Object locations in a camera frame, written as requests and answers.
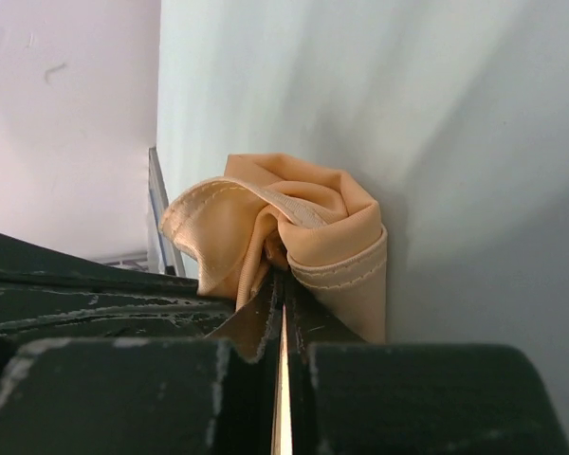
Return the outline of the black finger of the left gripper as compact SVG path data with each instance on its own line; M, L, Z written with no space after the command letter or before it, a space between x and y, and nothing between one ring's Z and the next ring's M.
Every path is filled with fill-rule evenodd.
M194 280L97 264L0 233L0 337L202 337L232 314Z

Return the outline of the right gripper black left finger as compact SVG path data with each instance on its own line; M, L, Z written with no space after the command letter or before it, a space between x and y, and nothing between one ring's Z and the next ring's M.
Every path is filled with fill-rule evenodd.
M209 339L217 342L211 454L269 454L278 396L284 276L270 272L257 294Z

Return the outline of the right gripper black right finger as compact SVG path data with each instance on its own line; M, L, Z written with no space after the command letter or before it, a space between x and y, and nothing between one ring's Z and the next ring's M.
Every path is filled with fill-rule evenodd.
M321 419L317 395L320 378L316 354L323 345L361 343L291 274L284 277L283 323L287 343L289 406L294 454L317 454Z

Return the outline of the orange cloth napkin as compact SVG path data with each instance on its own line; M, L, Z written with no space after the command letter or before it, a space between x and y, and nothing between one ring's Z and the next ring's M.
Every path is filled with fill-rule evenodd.
M245 306L272 268L290 272L366 341L385 335L388 232L346 171L283 155L230 155L179 195L161 233L198 263L198 293Z

